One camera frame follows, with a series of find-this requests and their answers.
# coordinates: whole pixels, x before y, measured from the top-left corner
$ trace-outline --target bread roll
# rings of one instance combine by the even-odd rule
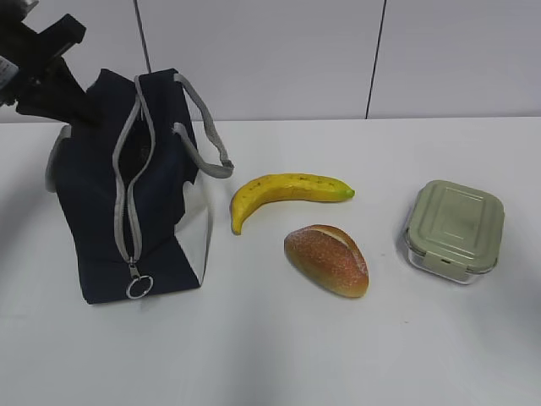
[[[310,279],[335,294],[361,298],[369,269],[355,242],[340,228],[314,225],[287,235],[289,260]]]

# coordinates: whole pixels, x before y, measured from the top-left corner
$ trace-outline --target green lid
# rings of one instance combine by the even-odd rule
[[[427,266],[490,271],[498,260],[504,207],[495,196],[443,180],[419,192],[407,239]]]

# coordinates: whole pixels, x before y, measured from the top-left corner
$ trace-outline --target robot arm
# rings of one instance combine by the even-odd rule
[[[38,34],[22,22],[37,3],[0,0],[0,106],[17,102],[20,114],[99,125],[100,112],[62,58],[85,27],[66,14]]]

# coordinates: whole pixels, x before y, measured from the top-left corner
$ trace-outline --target banana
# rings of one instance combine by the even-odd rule
[[[265,203],[281,200],[344,201],[355,190],[341,180],[305,173],[281,173],[254,179],[231,200],[232,231],[240,234],[244,220]]]

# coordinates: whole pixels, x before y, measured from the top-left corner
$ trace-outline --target table surface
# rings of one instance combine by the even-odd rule
[[[0,125],[0,404],[541,403],[541,118],[217,128],[236,171],[207,183],[215,217],[203,287],[90,306],[43,186],[60,125]],[[232,235],[235,190],[283,172],[337,177],[357,195],[267,205]],[[500,264],[470,286],[411,268],[396,247],[417,192],[437,178],[505,205]],[[329,294],[288,263],[284,237],[313,223],[357,241],[369,264],[363,299]]]

